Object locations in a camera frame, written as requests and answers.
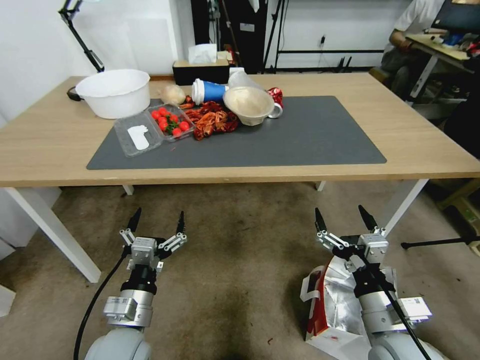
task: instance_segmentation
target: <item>crayfish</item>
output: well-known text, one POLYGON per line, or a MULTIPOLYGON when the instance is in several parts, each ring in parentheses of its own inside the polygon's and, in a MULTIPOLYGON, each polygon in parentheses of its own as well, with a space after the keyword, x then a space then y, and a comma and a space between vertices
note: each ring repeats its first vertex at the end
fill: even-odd
POLYGON ((213 133, 231 133, 239 126, 239 118, 233 112, 226 112, 215 101, 207 101, 200 109, 189 109, 185 114, 195 123, 193 136, 196 140, 208 138, 213 133))
POLYGON ((192 100, 192 97, 190 95, 187 95, 185 97, 185 102, 178 106, 180 109, 191 109, 195 106, 194 101, 192 100))

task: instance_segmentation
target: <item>white plastic bowl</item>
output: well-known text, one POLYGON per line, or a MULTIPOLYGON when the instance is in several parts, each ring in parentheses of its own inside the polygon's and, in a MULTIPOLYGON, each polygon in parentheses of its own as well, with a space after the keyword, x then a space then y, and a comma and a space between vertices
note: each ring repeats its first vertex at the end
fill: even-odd
POLYGON ((223 94, 223 102, 247 126, 263 123, 275 108, 274 100, 267 92, 248 86, 227 90, 223 94))
POLYGON ((149 81, 144 71, 110 70, 83 79, 75 90, 97 116, 119 119, 138 114, 150 105, 149 81))

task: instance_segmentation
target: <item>power outlet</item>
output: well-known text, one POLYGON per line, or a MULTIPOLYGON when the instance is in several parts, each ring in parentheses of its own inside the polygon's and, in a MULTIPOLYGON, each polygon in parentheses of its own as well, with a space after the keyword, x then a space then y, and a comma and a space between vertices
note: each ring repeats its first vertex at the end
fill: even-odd
POLYGON ((322 35, 321 39, 318 41, 318 47, 323 48, 324 44, 325 44, 325 35, 322 35))

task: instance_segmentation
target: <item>crushed soda can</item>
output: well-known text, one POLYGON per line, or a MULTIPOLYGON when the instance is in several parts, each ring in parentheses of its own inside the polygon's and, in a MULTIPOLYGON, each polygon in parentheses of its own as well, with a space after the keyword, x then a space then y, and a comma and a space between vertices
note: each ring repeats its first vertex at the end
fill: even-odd
POLYGON ((284 93, 278 87, 272 87, 267 90, 267 93, 273 98, 275 102, 275 109, 268 116, 269 118, 276 119, 284 112, 284 93))

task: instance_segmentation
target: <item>blue paper cup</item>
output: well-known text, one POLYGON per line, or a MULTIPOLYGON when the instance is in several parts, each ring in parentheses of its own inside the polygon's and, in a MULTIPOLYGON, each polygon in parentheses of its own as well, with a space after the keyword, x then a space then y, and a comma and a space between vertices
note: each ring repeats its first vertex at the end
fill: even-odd
POLYGON ((221 102, 225 92, 229 89, 226 85, 195 79, 191 85, 191 99, 195 104, 207 101, 221 102))
POLYGON ((443 39, 443 45, 447 47, 454 47, 457 45, 462 39, 464 38, 464 34, 462 33, 449 33, 443 39))

